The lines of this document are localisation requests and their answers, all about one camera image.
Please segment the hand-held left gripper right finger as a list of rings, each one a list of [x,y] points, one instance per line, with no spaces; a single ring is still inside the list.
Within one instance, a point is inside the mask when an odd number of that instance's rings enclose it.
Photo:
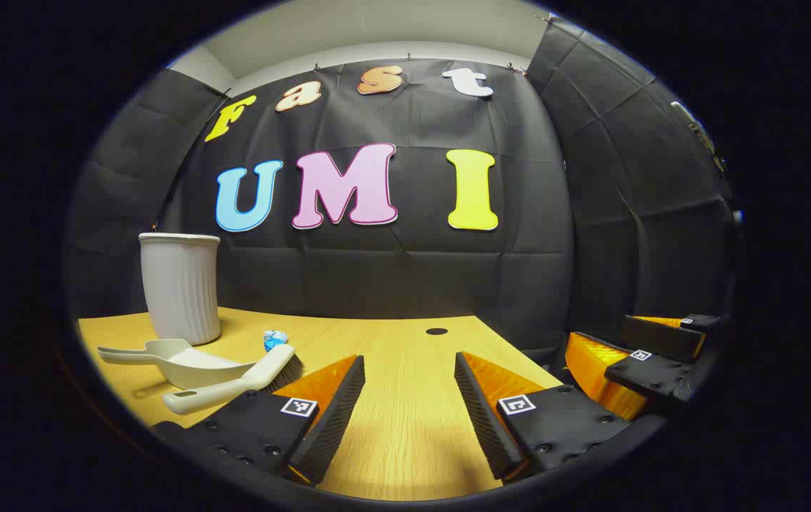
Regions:
[[[666,422],[656,415],[629,421],[573,385],[544,388],[468,352],[455,354],[454,377],[492,476],[500,481],[551,470],[597,474]]]

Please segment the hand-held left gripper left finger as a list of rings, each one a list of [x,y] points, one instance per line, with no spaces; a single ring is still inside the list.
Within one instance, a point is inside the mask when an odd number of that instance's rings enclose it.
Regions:
[[[273,392],[245,390],[190,427],[153,432],[182,457],[221,476],[272,474],[323,482],[364,386],[364,357],[348,356]]]

